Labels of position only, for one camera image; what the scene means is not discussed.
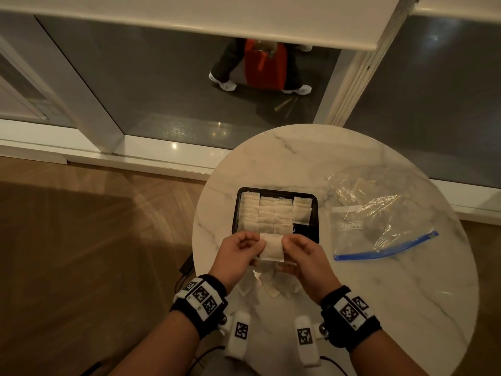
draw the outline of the white marble tabletop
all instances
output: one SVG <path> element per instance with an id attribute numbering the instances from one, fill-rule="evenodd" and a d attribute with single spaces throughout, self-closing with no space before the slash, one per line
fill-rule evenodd
<path id="1" fill-rule="evenodd" d="M 329 224 L 327 179 L 356 166 L 385 165 L 412 173 L 413 198 L 439 236 L 394 257 L 335 262 Z M 407 159 L 360 133 L 327 125 L 289 125 L 261 133 L 233 150 L 204 187 L 193 224 L 197 274 L 207 273 L 223 238 L 231 234 L 241 187 L 314 194 L 319 202 L 320 244 L 342 283 L 360 292 L 382 327 L 429 374 L 449 375 L 472 338 L 479 286 L 471 248 L 450 205 Z M 302 291 L 290 299 L 269 297 L 262 286 L 241 297 L 235 289 L 228 310 L 251 314 L 247 363 L 259 374 L 337 374 L 331 364 L 303 369 L 296 354 L 293 319 L 318 308 Z M 348 354 L 319 341 L 320 352 L 350 375 Z"/>

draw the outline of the wooden floor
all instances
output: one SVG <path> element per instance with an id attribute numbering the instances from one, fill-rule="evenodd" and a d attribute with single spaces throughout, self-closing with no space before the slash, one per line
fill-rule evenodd
<path id="1" fill-rule="evenodd" d="M 168 311 L 203 187 L 0 157 L 0 374 L 78 376 L 106 360 L 104 374 L 127 354 Z M 464 227 L 481 307 L 457 375 L 501 354 L 501 227 Z"/>

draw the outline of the red shopping bag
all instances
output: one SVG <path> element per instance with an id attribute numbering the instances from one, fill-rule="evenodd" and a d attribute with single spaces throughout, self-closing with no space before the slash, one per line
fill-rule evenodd
<path id="1" fill-rule="evenodd" d="M 287 75 L 287 51 L 283 43 L 270 53 L 258 50 L 254 39 L 248 39 L 244 64 L 247 84 L 265 90 L 283 90 Z"/>

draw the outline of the black tray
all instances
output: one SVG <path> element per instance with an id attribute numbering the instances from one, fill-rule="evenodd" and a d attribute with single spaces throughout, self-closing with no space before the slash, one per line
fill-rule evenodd
<path id="1" fill-rule="evenodd" d="M 304 192 L 294 192 L 294 191 L 280 191 L 280 190 L 269 190 L 269 189 L 254 189 L 252 187 L 242 187 L 238 190 L 236 194 L 235 203 L 235 213 L 233 214 L 233 226 L 231 228 L 231 233 L 235 233 L 238 230 L 238 207 L 240 206 L 240 197 L 243 192 L 259 192 L 261 196 L 271 196 L 273 198 L 287 198 L 294 200 L 295 196 L 301 198 L 311 198 L 312 202 L 312 214 L 310 215 L 310 224 L 305 226 L 304 224 L 293 224 L 294 233 L 300 233 L 307 238 L 310 238 L 317 244 L 320 242 L 319 225 L 318 225 L 318 200 L 313 194 L 306 194 Z"/>

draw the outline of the shoe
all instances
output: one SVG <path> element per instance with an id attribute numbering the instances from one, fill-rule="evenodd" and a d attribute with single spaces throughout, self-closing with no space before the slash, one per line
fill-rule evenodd
<path id="1" fill-rule="evenodd" d="M 310 52 L 311 50 L 313 50 L 313 46 L 309 44 L 299 44 L 297 45 L 297 48 L 304 52 Z"/>
<path id="2" fill-rule="evenodd" d="M 307 86 L 306 84 L 303 84 L 300 88 L 297 90 L 282 90 L 284 94 L 291 94 L 292 92 L 295 92 L 298 95 L 307 95 L 312 91 L 311 86 Z"/>
<path id="3" fill-rule="evenodd" d="M 235 91 L 236 84 L 233 83 L 231 80 L 228 80 L 227 82 L 223 83 L 222 81 L 217 80 L 212 73 L 209 73 L 209 79 L 213 81 L 214 83 L 218 83 L 219 86 L 223 91 Z"/>

